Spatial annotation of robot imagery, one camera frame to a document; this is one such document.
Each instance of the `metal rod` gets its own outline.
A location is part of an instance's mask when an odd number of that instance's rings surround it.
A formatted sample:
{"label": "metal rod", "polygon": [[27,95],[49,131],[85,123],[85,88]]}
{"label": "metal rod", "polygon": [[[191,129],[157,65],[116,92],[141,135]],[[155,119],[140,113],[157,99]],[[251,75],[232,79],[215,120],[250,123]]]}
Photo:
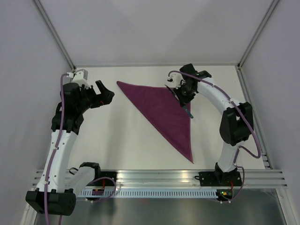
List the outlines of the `metal rod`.
{"label": "metal rod", "polygon": [[[236,72],[237,72],[237,75],[238,75],[238,78],[239,78],[239,82],[240,82],[240,86],[242,88],[244,98],[245,98],[246,101],[248,101],[249,103],[252,104],[252,100],[251,100],[251,97],[250,97],[250,94],[249,94],[247,83],[246,83],[245,78],[244,78],[244,74],[242,73],[242,70],[238,66],[235,66],[235,69],[236,69]],[[260,123],[258,121],[257,113],[256,113],[256,110],[255,110],[255,107],[254,107],[253,104],[252,104],[252,109],[253,109],[253,121],[254,121],[255,132],[256,132],[257,138],[259,139],[259,141],[262,145],[262,151],[264,153],[266,153],[266,157],[268,158],[270,168],[272,169],[273,167],[272,167],[272,162],[270,161],[270,158],[269,158],[269,155],[268,155],[267,144],[264,141],[265,139],[264,139],[264,136],[263,136],[263,133],[262,133],[262,128],[261,128]]]}
{"label": "metal rod", "polygon": [[65,58],[65,60],[67,61],[68,65],[71,67],[72,70],[75,69],[75,65],[73,64],[66,48],[64,47],[64,44],[62,43],[55,27],[53,26],[44,6],[42,5],[40,0],[32,0],[33,4],[35,5],[36,9],[38,10],[38,12],[40,13],[43,21],[45,22],[49,32],[51,33],[55,43],[57,44],[57,46],[60,49],[60,53],[62,54],[62,56]]}
{"label": "metal rod", "polygon": [[239,68],[241,68],[244,65],[244,63],[245,63],[246,59],[248,58],[251,50],[253,49],[253,46],[257,42],[259,36],[261,35],[261,33],[264,30],[267,22],[269,21],[270,17],[272,16],[274,10],[276,9],[276,7],[278,6],[278,4],[279,4],[280,1],[281,0],[273,0],[271,2],[270,6],[269,6],[269,8],[267,10],[267,12],[265,13],[262,21],[260,22],[260,24],[259,24],[256,32],[254,33],[254,35],[253,35],[250,43],[248,44],[248,46],[247,46],[247,48],[246,48],[246,50],[245,50],[242,58],[240,59],[240,62],[238,63]]}
{"label": "metal rod", "polygon": [[[116,170],[117,188],[128,189],[208,189],[201,187],[194,177],[199,172],[213,170]],[[38,170],[32,182],[34,188],[42,170]],[[66,180],[72,175],[66,171]],[[281,170],[245,170],[246,189],[287,188]]]}

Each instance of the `black joint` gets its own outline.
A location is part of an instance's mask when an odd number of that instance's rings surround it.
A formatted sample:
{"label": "black joint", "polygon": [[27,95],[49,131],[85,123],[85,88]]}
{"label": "black joint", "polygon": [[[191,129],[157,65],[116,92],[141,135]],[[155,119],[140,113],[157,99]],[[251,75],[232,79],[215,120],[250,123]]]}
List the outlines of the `black joint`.
{"label": "black joint", "polygon": [[[249,122],[251,128],[253,129],[254,125],[251,104],[245,102],[240,104],[238,108],[241,110],[246,120]],[[235,146],[241,141],[248,140],[251,134],[249,128],[234,107],[227,108],[223,112],[219,131],[223,141],[227,144],[231,144],[232,146]]]}
{"label": "black joint", "polygon": [[[27,191],[26,202],[38,213],[45,213],[44,192]],[[50,215],[70,216],[75,208],[74,193],[47,193],[48,213]]]}
{"label": "black joint", "polygon": [[233,177],[235,176],[236,172],[237,172],[237,168],[235,168],[234,170],[231,170],[230,172],[223,172],[220,167],[218,166],[218,164],[216,163],[215,165],[215,177],[217,178],[217,181],[219,184],[224,184],[230,180],[233,179]]}
{"label": "black joint", "polygon": [[100,169],[99,163],[82,163],[80,165],[80,167],[90,167],[90,168],[95,169],[95,178],[94,178],[94,180],[101,177],[101,169]]}

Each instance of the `white wall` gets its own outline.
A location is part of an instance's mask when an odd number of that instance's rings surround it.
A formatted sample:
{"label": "white wall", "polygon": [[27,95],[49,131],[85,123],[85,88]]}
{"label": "white wall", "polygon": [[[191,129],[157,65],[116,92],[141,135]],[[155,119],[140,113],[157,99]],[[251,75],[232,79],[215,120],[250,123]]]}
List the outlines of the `white wall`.
{"label": "white wall", "polygon": [[0,3],[0,224],[23,215],[48,152],[60,75],[69,70],[31,0]]}
{"label": "white wall", "polygon": [[300,1],[281,1],[244,73],[269,154],[300,211]]}
{"label": "white wall", "polygon": [[42,0],[77,66],[238,63],[271,0]]}

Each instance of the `metal frame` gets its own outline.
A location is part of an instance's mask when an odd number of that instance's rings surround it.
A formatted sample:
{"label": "metal frame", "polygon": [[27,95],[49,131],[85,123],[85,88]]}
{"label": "metal frame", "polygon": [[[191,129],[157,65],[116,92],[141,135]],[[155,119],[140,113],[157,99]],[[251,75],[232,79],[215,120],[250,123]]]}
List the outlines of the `metal frame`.
{"label": "metal frame", "polygon": [[50,34],[52,35],[55,43],[57,44],[59,50],[60,50],[60,53],[62,54],[62,56],[64,57],[64,59],[67,61],[68,65],[70,66],[70,68],[72,70],[75,70],[75,65],[74,63],[72,62],[63,42],[61,41],[55,27],[53,26],[43,4],[41,3],[40,0],[32,0],[33,4],[35,5],[37,11],[40,13],[41,15],[41,18],[43,19],[43,21],[45,22]]}
{"label": "metal frame", "polygon": [[274,10],[276,9],[276,7],[278,6],[279,2],[281,0],[273,0],[269,6],[269,8],[267,9],[267,12],[265,13],[265,15],[263,16],[262,21],[260,22],[260,24],[258,25],[258,28],[256,29],[250,43],[248,44],[242,58],[240,59],[239,63],[238,63],[238,67],[241,68],[244,64],[245,61],[247,60],[249,54],[251,53],[251,50],[253,49],[255,43],[257,42],[259,36],[261,35],[262,31],[264,30],[267,22],[269,21],[269,19],[271,18]]}
{"label": "metal frame", "polygon": [[[194,178],[199,172],[206,171],[213,170],[116,170],[118,173],[116,183],[119,189],[208,189],[208,187],[201,187],[200,182]],[[37,170],[32,188],[35,188],[42,174],[43,170]],[[71,177],[69,171],[66,171],[66,181]],[[246,169],[244,188],[266,189],[287,188],[287,186],[281,170]]]}

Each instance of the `white cable holder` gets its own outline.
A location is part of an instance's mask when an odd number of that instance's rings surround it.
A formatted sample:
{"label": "white cable holder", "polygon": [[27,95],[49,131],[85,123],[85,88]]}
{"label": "white cable holder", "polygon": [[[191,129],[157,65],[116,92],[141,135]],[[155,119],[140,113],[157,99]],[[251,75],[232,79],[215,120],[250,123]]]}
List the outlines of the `white cable holder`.
{"label": "white cable holder", "polygon": [[[106,198],[113,193],[113,187],[106,187],[102,195],[93,194],[92,187],[86,187],[77,198]],[[132,189],[119,188],[113,198],[217,198],[217,190],[208,189]]]}

